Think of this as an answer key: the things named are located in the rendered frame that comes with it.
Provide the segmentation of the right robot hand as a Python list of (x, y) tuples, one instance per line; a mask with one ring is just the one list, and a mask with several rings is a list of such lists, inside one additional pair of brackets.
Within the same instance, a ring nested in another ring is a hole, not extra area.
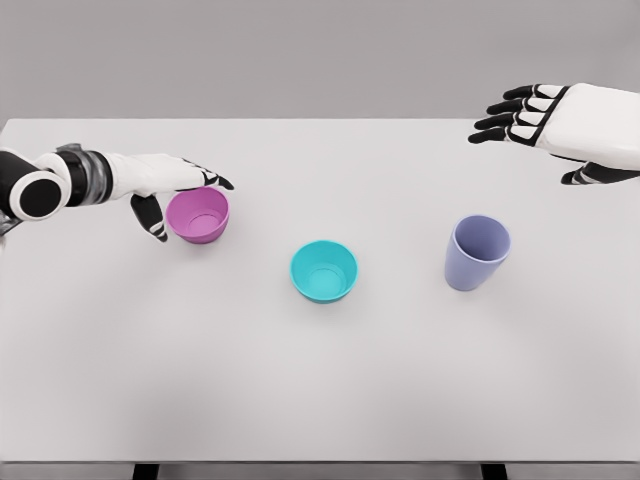
[(532, 84), (503, 93), (474, 123), (471, 144), (510, 142), (576, 162), (563, 185), (640, 179), (640, 93), (576, 83)]

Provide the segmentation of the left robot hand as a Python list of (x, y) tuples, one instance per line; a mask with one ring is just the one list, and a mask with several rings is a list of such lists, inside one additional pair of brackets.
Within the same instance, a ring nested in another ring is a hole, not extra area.
[(233, 184), (206, 167), (168, 154), (126, 156), (109, 154), (112, 174), (109, 200), (130, 197), (130, 206), (142, 228), (160, 242), (166, 242), (164, 215), (158, 193), (183, 192), (204, 186), (233, 190)]

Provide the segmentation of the pink bowl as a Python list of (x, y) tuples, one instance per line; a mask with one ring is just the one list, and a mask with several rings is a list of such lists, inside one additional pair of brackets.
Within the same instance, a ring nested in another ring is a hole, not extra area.
[(201, 187), (177, 193), (168, 203), (165, 217), (171, 230), (193, 244), (217, 240), (226, 230), (230, 207), (224, 193)]

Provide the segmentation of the lavender cup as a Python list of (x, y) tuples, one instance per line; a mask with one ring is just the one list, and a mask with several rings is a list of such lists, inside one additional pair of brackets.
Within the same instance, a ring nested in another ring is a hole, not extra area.
[(461, 218), (447, 245), (447, 284), (459, 291), (476, 289), (508, 258), (511, 246), (511, 235), (500, 221), (486, 215)]

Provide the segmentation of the teal bowl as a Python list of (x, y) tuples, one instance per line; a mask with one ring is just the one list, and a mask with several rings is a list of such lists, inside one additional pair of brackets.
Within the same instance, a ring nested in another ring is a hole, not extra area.
[(345, 245), (315, 240), (291, 257), (289, 275), (294, 288), (307, 300), (334, 303), (348, 295), (359, 276), (359, 263)]

